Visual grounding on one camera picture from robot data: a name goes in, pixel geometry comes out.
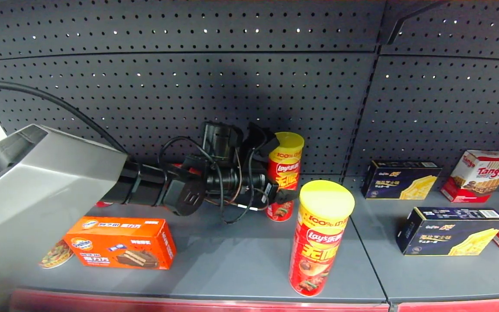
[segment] red chip can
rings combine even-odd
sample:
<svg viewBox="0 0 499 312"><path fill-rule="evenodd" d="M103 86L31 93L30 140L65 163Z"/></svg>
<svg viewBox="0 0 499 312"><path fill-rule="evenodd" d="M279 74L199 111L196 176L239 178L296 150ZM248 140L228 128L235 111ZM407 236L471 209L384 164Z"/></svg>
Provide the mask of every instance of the red chip can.
<svg viewBox="0 0 499 312"><path fill-rule="evenodd" d="M336 182L307 182L299 193L289 282L303 296L317 296L331 272L355 200Z"/></svg>
<svg viewBox="0 0 499 312"><path fill-rule="evenodd" d="M279 188L295 190L305 141L293 132L278 132L276 136L280 145L269 154L269 176L279 184ZM267 216L272 221L283 222L290 219L293 210L293 201L282 205L272 203L267 208Z"/></svg>

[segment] store shelf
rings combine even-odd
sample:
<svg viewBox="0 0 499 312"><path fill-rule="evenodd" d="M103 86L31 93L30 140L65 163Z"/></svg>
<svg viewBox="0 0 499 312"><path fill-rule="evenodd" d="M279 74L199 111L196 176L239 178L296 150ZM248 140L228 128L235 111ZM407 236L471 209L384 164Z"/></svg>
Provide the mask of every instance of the store shelf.
<svg viewBox="0 0 499 312"><path fill-rule="evenodd" d="M493 242L476 257L404 256L395 237L414 206L492 207L499 211L499 192L485 204L450 204L438 192L419 200L365 200L355 192L354 225L390 302L443 302L499 298L499 247Z"/></svg>
<svg viewBox="0 0 499 312"><path fill-rule="evenodd" d="M230 208L228 213L238 213ZM62 293L154 296L174 299L378 303L382 289L352 225L348 225L323 292L306 298L288 283L295 215L284 223L250 211L234 225L220 222L218 208L204 205L190 217L162 208L112 205L89 215L166 218L178 255L168 271L92 268L73 258L60 267L36 269L22 286Z"/></svg>

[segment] pegboard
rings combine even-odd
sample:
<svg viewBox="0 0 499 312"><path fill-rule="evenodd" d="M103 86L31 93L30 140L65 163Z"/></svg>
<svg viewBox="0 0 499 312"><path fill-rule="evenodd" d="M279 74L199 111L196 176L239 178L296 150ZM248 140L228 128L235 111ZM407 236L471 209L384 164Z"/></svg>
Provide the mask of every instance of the pegboard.
<svg viewBox="0 0 499 312"><path fill-rule="evenodd" d="M206 120L251 121L305 138L302 173L340 174L373 62L372 53L68 55L0 61L0 80L63 97L147 163L174 136L200 140ZM53 103L0 91L4 130L30 123L99 138ZM166 156L193 150L175 144Z"/></svg>
<svg viewBox="0 0 499 312"><path fill-rule="evenodd" d="M429 159L449 176L466 149L499 150L499 61L380 56L348 179L371 159Z"/></svg>
<svg viewBox="0 0 499 312"><path fill-rule="evenodd" d="M386 16L404 5L388 2ZM410 16L394 32L394 43L383 46L382 54L499 59L499 1L451 1Z"/></svg>
<svg viewBox="0 0 499 312"><path fill-rule="evenodd" d="M384 1L0 1L0 59L373 51Z"/></svg>

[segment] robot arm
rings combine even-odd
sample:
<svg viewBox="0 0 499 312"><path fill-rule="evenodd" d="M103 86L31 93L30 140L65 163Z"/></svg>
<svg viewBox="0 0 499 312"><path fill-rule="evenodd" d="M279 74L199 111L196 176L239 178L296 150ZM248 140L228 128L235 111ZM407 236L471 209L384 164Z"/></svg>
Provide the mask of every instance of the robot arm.
<svg viewBox="0 0 499 312"><path fill-rule="evenodd" d="M98 200L164 206L175 215L190 215L204 200L219 201L223 207L228 198L227 203L246 207L237 221L249 209L297 197L294 191L277 192L278 184L267 176L259 159L266 160L279 143L274 134L255 124L250 124L249 136L242 140L236 127L205 123L204 144L198 148L206 157L193 154L179 167L165 163L153 167L128 160L126 150L112 136L58 97L3 81L0 89L52 101L85 121L112 146L38 125L0 141L0 305L20 276L28 274ZM256 190L263 196L255 197Z"/></svg>

